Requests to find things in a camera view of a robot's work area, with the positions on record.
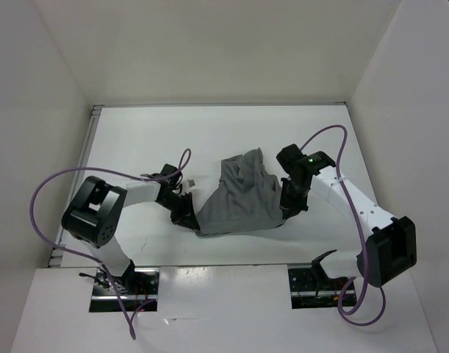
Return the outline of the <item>grey pleated skirt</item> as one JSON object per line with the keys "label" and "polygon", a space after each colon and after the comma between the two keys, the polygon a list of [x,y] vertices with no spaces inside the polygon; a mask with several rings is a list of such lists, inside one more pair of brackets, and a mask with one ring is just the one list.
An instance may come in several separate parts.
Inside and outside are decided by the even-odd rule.
{"label": "grey pleated skirt", "polygon": [[282,215],[281,186],[269,174],[260,148],[221,161],[217,189],[196,218],[200,237],[241,234],[272,228],[271,218]]}

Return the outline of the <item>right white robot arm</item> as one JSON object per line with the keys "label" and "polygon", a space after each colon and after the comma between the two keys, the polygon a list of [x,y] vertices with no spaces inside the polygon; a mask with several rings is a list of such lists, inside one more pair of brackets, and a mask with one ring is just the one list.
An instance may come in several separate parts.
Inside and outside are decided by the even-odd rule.
{"label": "right white robot arm", "polygon": [[338,172],[336,163],[325,152],[307,155],[292,144],[283,148],[276,159],[288,175],[282,180],[280,198],[284,218],[307,211],[308,195],[314,192],[362,232],[364,249],[332,249],[313,259],[314,286],[326,289],[337,278],[361,277],[380,288],[416,264],[414,222],[407,216],[396,218],[379,207]]}

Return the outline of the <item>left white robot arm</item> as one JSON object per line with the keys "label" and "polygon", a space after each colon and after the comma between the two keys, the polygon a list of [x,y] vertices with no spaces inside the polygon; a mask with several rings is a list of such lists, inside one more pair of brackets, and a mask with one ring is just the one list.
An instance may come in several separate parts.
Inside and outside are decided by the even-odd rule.
{"label": "left white robot arm", "polygon": [[166,164],[152,177],[153,181],[114,186],[89,176],[62,216],[62,228],[83,242],[92,256],[106,266],[111,273],[109,285],[121,294],[130,292],[140,281],[133,260],[126,256],[115,237],[124,208],[154,202],[170,211],[172,224],[193,231],[200,229],[192,194],[182,193],[181,171]]}

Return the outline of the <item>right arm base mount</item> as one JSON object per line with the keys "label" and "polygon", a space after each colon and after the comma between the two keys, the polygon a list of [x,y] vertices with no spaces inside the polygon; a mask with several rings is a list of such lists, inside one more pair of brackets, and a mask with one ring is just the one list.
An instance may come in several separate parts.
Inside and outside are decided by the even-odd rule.
{"label": "right arm base mount", "polygon": [[357,303],[354,284],[341,295],[347,277],[318,282],[308,267],[288,268],[292,309],[316,309],[337,307],[339,298],[343,307],[353,307]]}

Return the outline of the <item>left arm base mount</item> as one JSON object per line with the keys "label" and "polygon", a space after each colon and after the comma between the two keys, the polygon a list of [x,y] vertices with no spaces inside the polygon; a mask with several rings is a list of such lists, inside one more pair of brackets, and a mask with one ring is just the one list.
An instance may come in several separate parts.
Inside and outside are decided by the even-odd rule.
{"label": "left arm base mount", "polygon": [[[121,307],[113,290],[112,284],[102,269],[98,269],[95,275],[79,273],[80,277],[93,281],[93,290],[90,300],[91,313],[120,312]],[[128,313],[156,312],[159,289],[159,270],[152,268],[137,271],[135,276],[138,281],[130,289],[117,284],[121,300]]]}

